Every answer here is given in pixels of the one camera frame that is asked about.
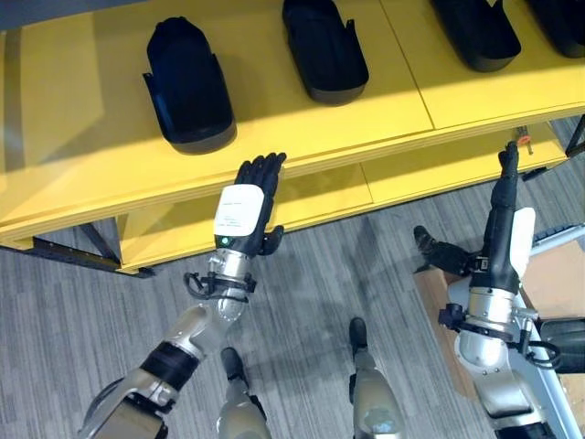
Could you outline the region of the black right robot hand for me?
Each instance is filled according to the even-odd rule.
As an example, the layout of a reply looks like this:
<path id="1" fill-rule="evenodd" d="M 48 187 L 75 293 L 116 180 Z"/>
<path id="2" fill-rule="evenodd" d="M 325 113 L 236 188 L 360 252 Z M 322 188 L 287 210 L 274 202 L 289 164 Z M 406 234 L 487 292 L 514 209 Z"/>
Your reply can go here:
<path id="1" fill-rule="evenodd" d="M 413 236 L 428 265 L 461 277 L 470 276 L 472 287 L 516 294 L 520 275 L 510 261 L 519 161 L 515 141 L 507 143 L 505 149 L 498 153 L 498 160 L 501 174 L 492 190 L 491 209 L 481 250 L 468 252 L 455 244 L 438 241 L 421 225 L 413 229 Z"/>

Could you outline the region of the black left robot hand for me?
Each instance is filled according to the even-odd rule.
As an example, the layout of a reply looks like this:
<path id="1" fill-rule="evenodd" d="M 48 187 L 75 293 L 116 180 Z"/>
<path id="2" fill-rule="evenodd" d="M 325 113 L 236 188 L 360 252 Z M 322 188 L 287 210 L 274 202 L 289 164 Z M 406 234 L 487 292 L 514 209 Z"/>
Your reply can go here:
<path id="1" fill-rule="evenodd" d="M 268 231 L 285 153 L 259 155 L 245 161 L 233 184 L 224 187 L 214 218 L 218 249 L 240 252 L 250 258 L 268 256 L 280 246 L 284 227 Z"/>

